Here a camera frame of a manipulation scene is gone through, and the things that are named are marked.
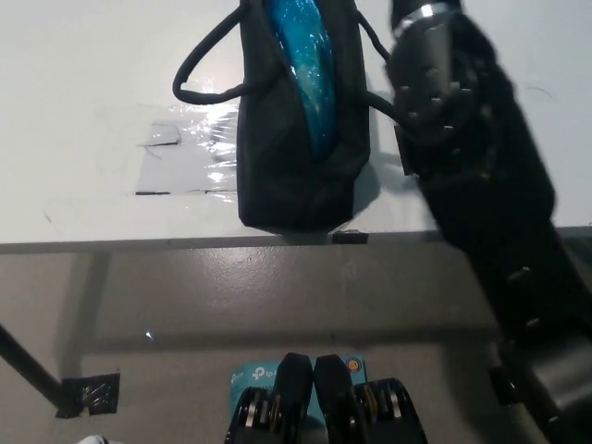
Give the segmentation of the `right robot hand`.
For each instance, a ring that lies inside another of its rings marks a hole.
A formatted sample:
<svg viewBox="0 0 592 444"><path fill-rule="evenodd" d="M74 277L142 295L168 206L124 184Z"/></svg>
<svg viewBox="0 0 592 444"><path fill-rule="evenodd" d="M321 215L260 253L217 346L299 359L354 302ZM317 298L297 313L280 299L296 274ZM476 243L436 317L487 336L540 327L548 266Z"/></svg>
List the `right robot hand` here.
<svg viewBox="0 0 592 444"><path fill-rule="evenodd" d="M394 0L392 3L392 19L399 21L421 6L431 3L432 0Z"/></svg>

